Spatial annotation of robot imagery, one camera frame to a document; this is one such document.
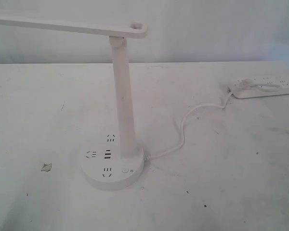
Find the white power strip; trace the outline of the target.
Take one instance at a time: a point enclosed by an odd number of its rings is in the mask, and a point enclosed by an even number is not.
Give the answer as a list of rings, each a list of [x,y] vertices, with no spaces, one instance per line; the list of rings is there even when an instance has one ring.
[[[253,81],[251,89],[238,90],[237,86],[239,82],[244,79],[237,79],[229,83],[228,89],[237,99],[289,95],[289,75],[247,78]]]

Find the small torn paper scrap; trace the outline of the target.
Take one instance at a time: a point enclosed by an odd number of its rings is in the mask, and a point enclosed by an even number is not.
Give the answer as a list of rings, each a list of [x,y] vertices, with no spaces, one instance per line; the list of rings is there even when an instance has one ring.
[[[49,172],[49,171],[51,171],[51,169],[52,169],[52,163],[43,164],[43,166],[41,168],[41,171]]]

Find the white plug in strip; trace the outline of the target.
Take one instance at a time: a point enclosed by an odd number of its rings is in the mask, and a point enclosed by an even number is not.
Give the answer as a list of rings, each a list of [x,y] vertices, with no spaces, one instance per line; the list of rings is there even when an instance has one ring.
[[[239,82],[237,88],[238,90],[250,90],[253,86],[253,81],[250,79],[244,79]]]

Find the white desk lamp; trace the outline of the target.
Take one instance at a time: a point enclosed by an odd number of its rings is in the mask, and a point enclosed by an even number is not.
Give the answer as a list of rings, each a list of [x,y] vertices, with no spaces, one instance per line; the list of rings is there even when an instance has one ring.
[[[141,175],[145,156],[137,143],[131,96],[127,39],[143,39],[147,26],[105,26],[67,21],[52,21],[0,14],[0,25],[109,37],[112,49],[118,132],[108,133],[106,141],[81,157],[81,172],[94,188],[104,191],[124,189]]]

